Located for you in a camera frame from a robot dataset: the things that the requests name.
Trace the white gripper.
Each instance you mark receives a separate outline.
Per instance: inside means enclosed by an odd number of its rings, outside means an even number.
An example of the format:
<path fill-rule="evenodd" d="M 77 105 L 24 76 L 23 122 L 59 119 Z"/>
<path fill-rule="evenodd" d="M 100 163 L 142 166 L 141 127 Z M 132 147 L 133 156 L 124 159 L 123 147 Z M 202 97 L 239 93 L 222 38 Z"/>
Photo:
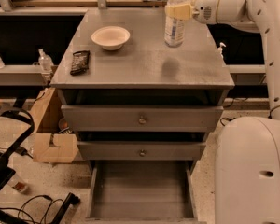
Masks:
<path fill-rule="evenodd" d="M 187 21 L 193 18 L 204 24 L 233 23 L 245 15 L 246 0 L 187 0 L 188 4 L 167 5 L 165 14 Z"/>

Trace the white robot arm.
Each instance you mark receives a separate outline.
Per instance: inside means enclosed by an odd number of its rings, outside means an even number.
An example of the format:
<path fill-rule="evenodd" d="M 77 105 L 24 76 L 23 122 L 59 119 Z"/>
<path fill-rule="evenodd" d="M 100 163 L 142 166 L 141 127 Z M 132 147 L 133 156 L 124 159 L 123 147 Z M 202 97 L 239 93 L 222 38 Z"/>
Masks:
<path fill-rule="evenodd" d="M 270 114 L 235 119 L 218 136 L 215 224 L 280 224 L 280 0 L 186 0 L 165 13 L 260 33 Z"/>

